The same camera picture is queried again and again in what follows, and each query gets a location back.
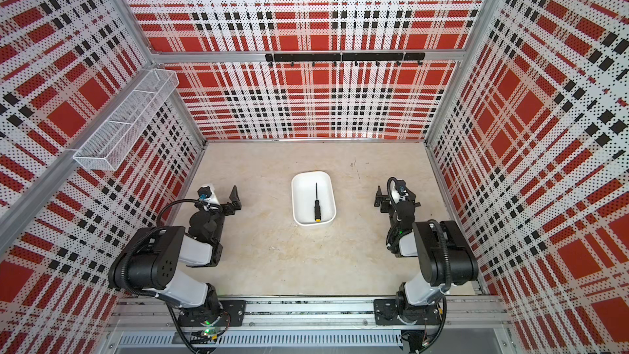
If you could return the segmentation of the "black yellow handled screwdriver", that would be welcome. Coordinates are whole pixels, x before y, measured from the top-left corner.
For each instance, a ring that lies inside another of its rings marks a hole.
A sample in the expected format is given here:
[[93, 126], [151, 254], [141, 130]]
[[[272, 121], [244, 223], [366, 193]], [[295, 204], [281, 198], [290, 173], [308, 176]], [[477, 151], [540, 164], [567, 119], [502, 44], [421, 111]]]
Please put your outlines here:
[[318, 192], [318, 184], [315, 184], [315, 200], [314, 200], [314, 221], [315, 222], [321, 222], [322, 221], [322, 216], [321, 216], [321, 206], [320, 206], [320, 202], [319, 202], [319, 192]]

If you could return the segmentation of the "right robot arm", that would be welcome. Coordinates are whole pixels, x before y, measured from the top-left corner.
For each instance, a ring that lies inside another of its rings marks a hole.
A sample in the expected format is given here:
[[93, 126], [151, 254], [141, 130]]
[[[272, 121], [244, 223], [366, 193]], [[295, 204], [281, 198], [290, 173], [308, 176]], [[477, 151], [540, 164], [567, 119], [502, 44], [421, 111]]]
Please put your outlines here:
[[478, 262], [455, 221], [418, 221], [420, 206], [404, 180], [388, 179], [374, 205], [388, 215], [386, 248], [398, 258], [415, 258], [419, 273], [401, 284], [393, 300], [373, 302], [377, 325], [438, 325], [450, 289], [478, 278]]

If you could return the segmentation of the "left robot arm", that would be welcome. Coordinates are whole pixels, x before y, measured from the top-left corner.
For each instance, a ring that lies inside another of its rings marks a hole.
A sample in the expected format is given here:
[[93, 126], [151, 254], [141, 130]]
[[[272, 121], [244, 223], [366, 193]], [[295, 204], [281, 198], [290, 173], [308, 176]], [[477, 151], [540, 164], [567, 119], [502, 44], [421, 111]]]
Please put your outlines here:
[[215, 286], [178, 268], [180, 264], [193, 269], [218, 266], [225, 218], [242, 209], [238, 188], [232, 188], [227, 203], [220, 203], [214, 186], [203, 186], [196, 198], [167, 204], [157, 219], [184, 203], [197, 209], [188, 226], [139, 229], [111, 265], [109, 285], [162, 301], [179, 327], [239, 327], [245, 316], [245, 301], [221, 300]]

